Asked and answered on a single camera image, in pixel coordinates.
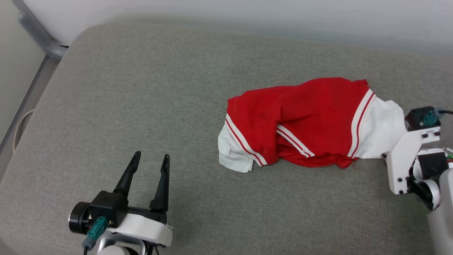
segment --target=sofa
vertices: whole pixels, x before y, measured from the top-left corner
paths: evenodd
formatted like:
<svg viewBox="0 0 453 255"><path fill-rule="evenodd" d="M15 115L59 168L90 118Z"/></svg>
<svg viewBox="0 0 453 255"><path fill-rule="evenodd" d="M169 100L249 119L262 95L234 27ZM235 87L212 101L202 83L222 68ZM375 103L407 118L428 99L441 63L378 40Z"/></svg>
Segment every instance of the sofa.
<svg viewBox="0 0 453 255"><path fill-rule="evenodd" d="M227 100L319 77L366 79L405 113L453 109L452 58L153 24L88 28L69 47L0 183L0 238L19 255L79 255L79 201L112 191L141 151L129 205L147 208L169 154L165 255L432 254L428 211L380 159L307 168L218 162ZM436 146L453 141L445 117Z"/></svg>

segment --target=robotic arm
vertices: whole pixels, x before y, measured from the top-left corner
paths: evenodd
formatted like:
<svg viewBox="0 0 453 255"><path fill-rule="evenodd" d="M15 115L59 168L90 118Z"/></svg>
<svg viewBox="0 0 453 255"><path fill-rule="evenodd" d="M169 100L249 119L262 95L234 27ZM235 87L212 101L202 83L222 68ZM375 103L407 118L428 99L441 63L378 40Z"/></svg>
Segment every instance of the robotic arm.
<svg viewBox="0 0 453 255"><path fill-rule="evenodd" d="M453 254L453 161L446 148L420 147L440 140L440 121L445 113L433 107L413 109L406 116L405 133L388 155L390 189L395 194L414 193L430 211L428 224L434 252Z"/></svg>
<svg viewBox="0 0 453 255"><path fill-rule="evenodd" d="M128 206L130 184L137 171L140 152L136 152L113 192L101 191L91 203L79 202L69 216L69 229L87 235L82 243L84 254L92 250L101 237L98 255L138 255L117 242L139 245L140 255L150 255L158 246L171 245L172 227L167 224L170 156L165 155L161 177L150 209Z"/></svg>

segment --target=white wall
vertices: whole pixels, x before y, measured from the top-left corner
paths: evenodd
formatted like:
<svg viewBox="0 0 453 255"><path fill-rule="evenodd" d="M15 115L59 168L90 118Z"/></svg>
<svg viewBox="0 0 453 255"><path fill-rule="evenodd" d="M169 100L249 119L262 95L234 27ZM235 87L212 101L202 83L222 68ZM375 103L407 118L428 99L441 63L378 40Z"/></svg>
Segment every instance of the white wall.
<svg viewBox="0 0 453 255"><path fill-rule="evenodd" d="M99 23L142 21L453 55L453 0L24 0L70 45Z"/></svg>
<svg viewBox="0 0 453 255"><path fill-rule="evenodd" d="M17 21L18 13L10 0L0 0L0 142L45 56Z"/></svg>

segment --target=cloth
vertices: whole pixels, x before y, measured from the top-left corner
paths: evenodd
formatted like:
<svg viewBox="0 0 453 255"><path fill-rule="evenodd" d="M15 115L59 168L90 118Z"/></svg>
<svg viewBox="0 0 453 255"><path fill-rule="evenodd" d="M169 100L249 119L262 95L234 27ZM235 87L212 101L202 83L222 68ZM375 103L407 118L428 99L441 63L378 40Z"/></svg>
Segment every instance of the cloth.
<svg viewBox="0 0 453 255"><path fill-rule="evenodd" d="M358 158L379 158L405 132L403 110L377 98L366 80L318 78L229 99L219 162L238 172L279 158L345 168Z"/></svg>

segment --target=teal connector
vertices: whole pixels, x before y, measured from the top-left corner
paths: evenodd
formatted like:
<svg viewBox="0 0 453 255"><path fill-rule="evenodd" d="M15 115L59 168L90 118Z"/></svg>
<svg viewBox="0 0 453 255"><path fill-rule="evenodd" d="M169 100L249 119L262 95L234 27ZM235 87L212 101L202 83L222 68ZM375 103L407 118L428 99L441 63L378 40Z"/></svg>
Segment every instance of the teal connector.
<svg viewBox="0 0 453 255"><path fill-rule="evenodd" d="M105 217L98 217L96 222L91 227L90 231L87 233L87 238L82 243L82 248L88 247L88 250L92 250L96 245L99 237L106 231L109 222Z"/></svg>
<svg viewBox="0 0 453 255"><path fill-rule="evenodd" d="M442 111L442 109L436 108L436 109L434 109L434 111L430 111L425 116L423 116L423 126L431 127L440 118L442 118L444 116L444 114L443 113L439 113L439 111Z"/></svg>

